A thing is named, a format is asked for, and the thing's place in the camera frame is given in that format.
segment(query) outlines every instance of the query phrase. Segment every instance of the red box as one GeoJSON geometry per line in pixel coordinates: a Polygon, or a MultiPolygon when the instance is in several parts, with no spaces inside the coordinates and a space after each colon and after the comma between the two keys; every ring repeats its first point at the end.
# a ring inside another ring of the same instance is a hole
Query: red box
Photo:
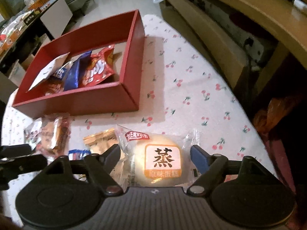
{"type": "Polygon", "coordinates": [[[145,33],[138,10],[93,22],[43,46],[21,82],[13,107],[38,118],[51,113],[86,115],[130,112],[139,109],[145,33]],[[40,72],[57,56],[68,57],[126,42],[119,81],[43,96],[40,87],[29,88],[40,72]]]}

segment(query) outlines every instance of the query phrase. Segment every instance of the red snack bag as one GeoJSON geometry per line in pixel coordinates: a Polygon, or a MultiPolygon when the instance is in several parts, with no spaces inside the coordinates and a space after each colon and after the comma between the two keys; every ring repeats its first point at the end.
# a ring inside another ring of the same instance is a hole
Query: red snack bag
{"type": "Polygon", "coordinates": [[[97,85],[115,73],[111,68],[114,47],[115,45],[110,45],[91,55],[91,64],[85,70],[79,87],[97,85]]]}

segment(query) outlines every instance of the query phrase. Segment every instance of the tablecloth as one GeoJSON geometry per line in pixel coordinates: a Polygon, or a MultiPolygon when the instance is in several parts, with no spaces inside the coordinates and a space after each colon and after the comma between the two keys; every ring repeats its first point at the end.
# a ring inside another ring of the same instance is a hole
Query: tablecloth
{"type": "MultiPolygon", "coordinates": [[[[196,128],[200,146],[208,153],[221,153],[230,160],[253,156],[276,176],[259,135],[210,63],[161,18],[146,15],[142,20],[146,40],[139,111],[71,117],[69,149],[85,148],[83,137],[115,124],[135,131],[179,136],[196,128]]],[[[15,94],[4,114],[3,145],[22,144],[23,128],[32,122],[11,107],[15,94]]],[[[6,209],[9,208],[6,214],[18,224],[21,221],[15,210],[15,197],[34,175],[19,176],[3,193],[6,209]]]]}

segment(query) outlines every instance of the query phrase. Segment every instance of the blue snack bag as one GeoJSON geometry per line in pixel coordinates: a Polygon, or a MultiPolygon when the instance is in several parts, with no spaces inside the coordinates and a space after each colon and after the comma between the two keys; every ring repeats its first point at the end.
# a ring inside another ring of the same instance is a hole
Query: blue snack bag
{"type": "Polygon", "coordinates": [[[76,61],[74,61],[68,76],[64,82],[64,91],[76,89],[79,87],[79,81],[82,79],[84,72],[91,61],[92,51],[82,54],[76,61]]]}
{"type": "Polygon", "coordinates": [[[90,150],[70,150],[68,152],[68,157],[69,160],[82,160],[89,154],[91,154],[90,150]]]}

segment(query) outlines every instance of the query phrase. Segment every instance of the tiled floor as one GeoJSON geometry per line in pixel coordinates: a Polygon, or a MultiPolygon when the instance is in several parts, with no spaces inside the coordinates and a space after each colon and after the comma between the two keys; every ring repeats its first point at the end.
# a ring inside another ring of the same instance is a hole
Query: tiled floor
{"type": "Polygon", "coordinates": [[[154,14],[161,17],[159,5],[152,0],[90,0],[83,8],[85,16],[77,19],[73,29],[134,9],[138,9],[141,16],[154,14]]]}
{"type": "Polygon", "coordinates": [[[154,14],[162,18],[163,13],[163,18],[183,35],[212,65],[215,65],[206,47],[182,17],[171,7],[165,7],[164,5],[160,7],[159,4],[153,3],[153,0],[89,0],[83,7],[85,16],[80,15],[76,19],[76,24],[69,24],[66,32],[94,21],[134,9],[138,9],[142,17],[147,14],[154,14]]]}

